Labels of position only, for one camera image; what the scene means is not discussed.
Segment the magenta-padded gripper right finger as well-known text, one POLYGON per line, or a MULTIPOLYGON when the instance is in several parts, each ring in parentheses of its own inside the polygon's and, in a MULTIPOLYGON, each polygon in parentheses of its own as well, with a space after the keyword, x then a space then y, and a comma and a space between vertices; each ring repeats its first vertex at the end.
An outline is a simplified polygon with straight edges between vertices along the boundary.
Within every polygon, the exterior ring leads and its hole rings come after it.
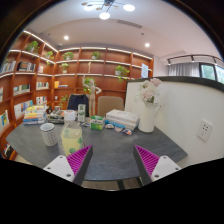
POLYGON ((159 157, 138 145, 134 146, 133 155, 144 185, 180 170, 180 167, 167 155, 159 157))

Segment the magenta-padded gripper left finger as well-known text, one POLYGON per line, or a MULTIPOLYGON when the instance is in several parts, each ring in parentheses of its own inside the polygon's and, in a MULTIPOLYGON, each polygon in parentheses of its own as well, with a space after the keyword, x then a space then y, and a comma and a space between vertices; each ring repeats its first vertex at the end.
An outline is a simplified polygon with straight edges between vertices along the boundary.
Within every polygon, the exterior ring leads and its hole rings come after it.
POLYGON ((92 155, 93 146, 89 145, 69 156, 59 155, 44 170, 81 186, 92 155))

